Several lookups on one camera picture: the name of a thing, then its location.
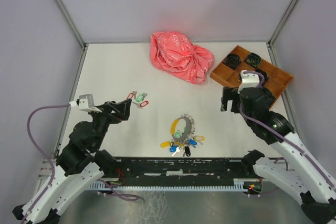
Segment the metal keyring with keys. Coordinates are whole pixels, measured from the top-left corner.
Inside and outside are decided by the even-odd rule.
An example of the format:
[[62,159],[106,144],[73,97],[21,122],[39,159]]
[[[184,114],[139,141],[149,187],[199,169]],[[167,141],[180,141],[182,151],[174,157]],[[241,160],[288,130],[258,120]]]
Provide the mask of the metal keyring with keys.
[[191,157],[191,150],[203,145],[205,137],[195,134],[195,122],[192,116],[182,114],[170,127],[171,140],[160,144],[160,148],[168,148],[171,155],[182,153],[182,157]]

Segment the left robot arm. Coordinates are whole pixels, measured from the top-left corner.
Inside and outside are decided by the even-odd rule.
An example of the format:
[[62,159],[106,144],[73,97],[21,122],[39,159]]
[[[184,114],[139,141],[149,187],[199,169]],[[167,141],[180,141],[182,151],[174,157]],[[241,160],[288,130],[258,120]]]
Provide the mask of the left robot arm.
[[51,163],[51,174],[37,194],[16,206],[13,215],[22,223],[58,223],[71,203],[93,182],[116,171],[116,160],[101,144],[111,124],[130,116],[131,99],[95,105],[92,94],[81,95],[66,107],[87,112],[92,120],[81,121],[69,135],[68,144]]

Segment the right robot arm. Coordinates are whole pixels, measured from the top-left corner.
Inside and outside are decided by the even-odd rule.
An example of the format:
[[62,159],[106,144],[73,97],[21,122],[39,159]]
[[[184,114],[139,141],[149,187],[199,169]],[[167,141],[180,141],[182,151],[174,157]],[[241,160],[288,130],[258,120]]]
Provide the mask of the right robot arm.
[[315,159],[299,134],[281,114],[270,109],[266,88],[223,88],[221,110],[239,113],[253,133],[280,154],[293,172],[271,164],[263,153],[253,150],[244,156],[241,172],[246,177],[265,178],[290,195],[313,223],[335,220],[335,178]]

